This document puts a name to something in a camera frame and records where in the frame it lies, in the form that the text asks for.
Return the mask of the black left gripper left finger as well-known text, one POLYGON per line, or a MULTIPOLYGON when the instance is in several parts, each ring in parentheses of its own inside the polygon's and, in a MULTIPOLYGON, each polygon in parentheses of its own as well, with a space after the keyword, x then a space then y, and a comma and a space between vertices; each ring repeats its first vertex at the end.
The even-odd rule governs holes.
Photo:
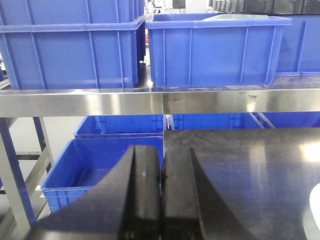
POLYGON ((131 145, 95 187, 39 220, 27 240, 158 240, 160 163, 154 146, 131 145))

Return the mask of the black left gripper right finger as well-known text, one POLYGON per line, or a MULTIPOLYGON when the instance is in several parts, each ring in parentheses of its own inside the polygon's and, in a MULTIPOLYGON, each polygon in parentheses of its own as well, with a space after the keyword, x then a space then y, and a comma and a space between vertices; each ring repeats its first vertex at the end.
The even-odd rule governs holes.
POLYGON ((168 148, 161 173, 163 240, 253 240, 205 174, 195 152, 168 148))

